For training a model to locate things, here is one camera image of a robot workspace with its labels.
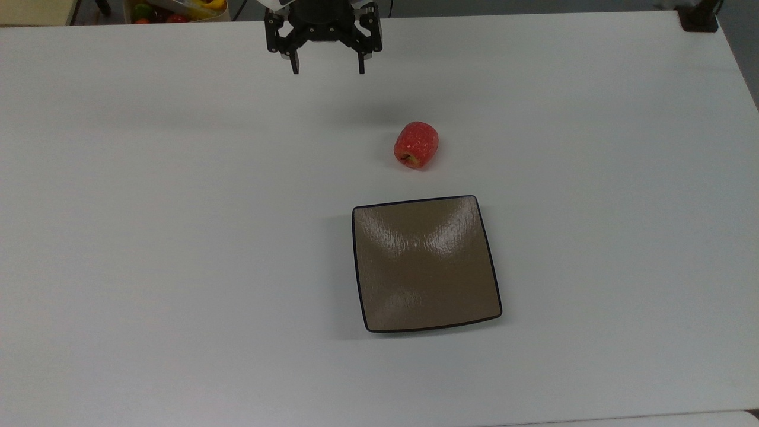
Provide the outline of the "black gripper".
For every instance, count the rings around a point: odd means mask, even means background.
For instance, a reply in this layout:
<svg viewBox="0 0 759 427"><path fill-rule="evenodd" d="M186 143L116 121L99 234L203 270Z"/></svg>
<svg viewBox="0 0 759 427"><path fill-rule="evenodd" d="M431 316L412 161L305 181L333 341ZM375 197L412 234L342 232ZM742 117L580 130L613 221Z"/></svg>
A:
<svg viewBox="0 0 759 427"><path fill-rule="evenodd" d="M379 6L375 1L266 1L266 48L290 60L300 74L298 49L307 42L339 42L358 55L358 70L383 50Z"/></svg>

